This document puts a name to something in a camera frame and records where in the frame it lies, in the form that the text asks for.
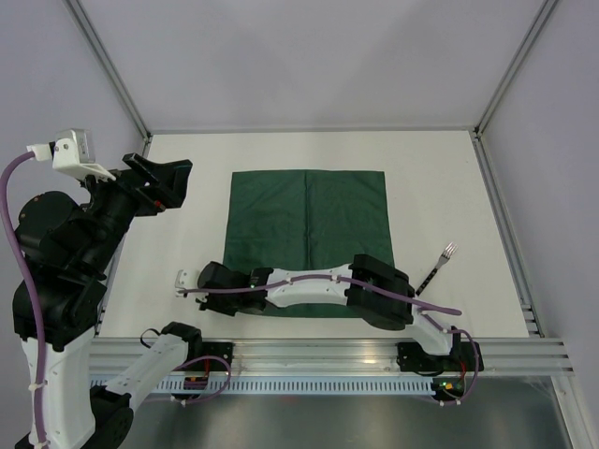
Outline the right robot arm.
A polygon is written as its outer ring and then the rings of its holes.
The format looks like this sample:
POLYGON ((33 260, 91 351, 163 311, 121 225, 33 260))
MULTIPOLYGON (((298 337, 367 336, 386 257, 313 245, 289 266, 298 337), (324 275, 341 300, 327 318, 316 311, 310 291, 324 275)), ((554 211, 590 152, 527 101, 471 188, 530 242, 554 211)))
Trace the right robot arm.
POLYGON ((484 369, 479 344, 466 331, 434 317, 459 316, 460 310, 421 300, 407 274, 367 254, 335 268, 307 271, 255 268, 242 273, 211 262, 199 272, 190 292, 202 310, 228 316, 335 306, 376 329, 407 331, 407 342, 397 346, 402 372, 440 376, 484 369))

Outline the fork with black handle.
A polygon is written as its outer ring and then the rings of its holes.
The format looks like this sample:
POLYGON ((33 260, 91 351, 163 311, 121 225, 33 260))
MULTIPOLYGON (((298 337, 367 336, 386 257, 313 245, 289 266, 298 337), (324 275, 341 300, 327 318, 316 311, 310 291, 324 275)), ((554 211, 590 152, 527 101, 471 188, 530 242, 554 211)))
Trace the fork with black handle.
POLYGON ((458 245, 454 242, 450 242, 444 250, 441 252, 437 259, 437 262, 431 272, 428 274, 426 279, 420 284, 416 290, 416 295, 420 296, 422 292, 428 287, 431 281, 434 279, 438 271, 451 259, 451 256, 457 251, 458 245))

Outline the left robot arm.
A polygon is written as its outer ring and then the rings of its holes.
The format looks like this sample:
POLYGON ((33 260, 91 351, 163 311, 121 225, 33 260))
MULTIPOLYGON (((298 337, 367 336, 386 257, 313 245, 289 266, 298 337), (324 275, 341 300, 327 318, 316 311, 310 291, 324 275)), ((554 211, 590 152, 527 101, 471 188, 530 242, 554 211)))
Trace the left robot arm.
POLYGON ((193 167, 135 153, 124 162, 104 181, 82 179, 88 204, 47 192, 26 203, 17 224, 6 225, 23 276, 12 301, 14 329, 31 376, 33 423, 21 448, 116 448, 160 381, 203 362, 200 331, 172 322, 118 378, 90 384, 107 266, 135 218, 182 206, 193 167))

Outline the dark green cloth napkin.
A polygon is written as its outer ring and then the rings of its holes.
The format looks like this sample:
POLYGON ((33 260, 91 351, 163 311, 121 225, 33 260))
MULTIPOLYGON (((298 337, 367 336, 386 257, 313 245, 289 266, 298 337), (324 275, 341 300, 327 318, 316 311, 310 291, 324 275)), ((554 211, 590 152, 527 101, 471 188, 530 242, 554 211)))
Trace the dark green cloth napkin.
POLYGON ((367 254, 393 265, 381 171, 235 172, 223 263, 294 271, 335 268, 367 254))

